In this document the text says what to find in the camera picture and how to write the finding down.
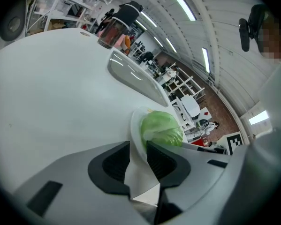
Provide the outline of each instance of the white countertop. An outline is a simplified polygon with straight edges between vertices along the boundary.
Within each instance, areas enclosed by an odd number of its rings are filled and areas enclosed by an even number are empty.
[[[81,31],[47,31],[0,51],[0,182],[11,193],[62,156],[130,141],[140,106],[178,120],[169,101],[163,107],[112,77],[107,64],[116,49]],[[125,180],[131,197],[158,183],[133,146]]]
[[[181,98],[181,101],[191,117],[196,117],[200,114],[200,106],[197,101],[189,94]]]

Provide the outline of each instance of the wooden floor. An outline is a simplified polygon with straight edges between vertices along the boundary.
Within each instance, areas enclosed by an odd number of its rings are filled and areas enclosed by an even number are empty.
[[[207,140],[209,141],[217,141],[223,135],[231,134],[238,132],[238,126],[233,119],[231,113],[223,104],[221,99],[216,95],[216,93],[212,90],[211,87],[208,86],[198,75],[196,75],[191,69],[189,69],[184,64],[178,62],[176,59],[172,58],[171,56],[167,55],[166,53],[161,52],[157,56],[157,60],[160,66],[162,66],[166,61],[169,63],[176,63],[178,67],[183,69],[185,73],[189,76],[193,76],[193,79],[198,83],[200,87],[205,87],[205,101],[200,103],[200,108],[207,107],[208,111],[212,115],[212,121],[217,121],[220,123],[218,129],[213,130],[209,136],[207,136]]]

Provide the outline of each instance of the lettuce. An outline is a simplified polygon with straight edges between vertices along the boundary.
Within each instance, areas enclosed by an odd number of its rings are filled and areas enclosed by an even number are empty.
[[[146,141],[181,147],[183,131],[173,115],[167,112],[153,111],[146,115],[141,124],[141,139]]]

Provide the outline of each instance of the ceiling light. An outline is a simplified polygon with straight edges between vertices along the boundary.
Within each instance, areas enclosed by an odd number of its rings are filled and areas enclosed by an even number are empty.
[[[144,28],[144,30],[146,30],[145,26],[142,25],[138,20],[136,20],[136,22],[137,22],[140,26],[142,26],[142,27]]]
[[[189,20],[195,21],[196,18],[194,17],[192,11],[190,10],[189,6],[186,4],[184,0],[177,0],[177,2],[180,4],[180,6],[183,8],[184,12],[188,16]]]
[[[151,18],[149,18],[148,17],[148,15],[147,14],[145,14],[144,12],[141,12],[141,14],[143,15],[143,16],[145,16],[146,17],[146,19],[147,20],[149,20],[156,28],[157,28],[157,25],[152,21],[152,19]]]
[[[129,67],[133,72],[135,72],[135,71],[133,70],[133,68],[131,68],[129,65],[128,65],[128,67]]]
[[[167,42],[170,44],[170,46],[172,47],[173,51],[176,53],[177,51],[175,50],[174,46],[172,45],[172,43],[169,41],[168,38],[167,38]]]
[[[205,60],[205,66],[206,66],[206,72],[210,73],[210,67],[209,67],[209,60],[208,60],[208,51],[206,48],[202,48],[203,50],[203,56]]]
[[[119,61],[116,61],[116,60],[114,60],[114,59],[111,59],[113,62],[117,62],[118,64],[120,64],[120,65],[122,65],[123,66],[123,64],[122,63],[120,63]]]
[[[117,55],[115,55],[115,54],[114,54],[114,56],[117,57],[118,59],[122,60],[119,56],[117,56]]]
[[[265,119],[268,119],[268,115],[266,111],[263,111],[262,113],[259,113],[258,115],[256,115],[255,117],[252,117],[251,119],[249,119],[249,122],[251,125],[261,122]]]
[[[141,81],[142,81],[142,79],[140,79],[139,77],[137,77],[134,73],[131,72],[131,74],[132,74],[135,78],[137,78],[138,80],[141,80]]]
[[[161,44],[161,42],[159,42],[156,37],[154,37],[154,39],[160,44],[161,47],[163,47],[163,45]]]

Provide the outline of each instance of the black camera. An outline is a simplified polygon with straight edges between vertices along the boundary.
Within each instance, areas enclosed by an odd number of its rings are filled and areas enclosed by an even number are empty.
[[[268,8],[264,4],[254,5],[251,9],[249,20],[239,19],[239,35],[242,43],[242,49],[247,52],[250,49],[250,39],[255,39],[259,51],[263,52],[262,40],[260,39],[260,28],[266,18]]]

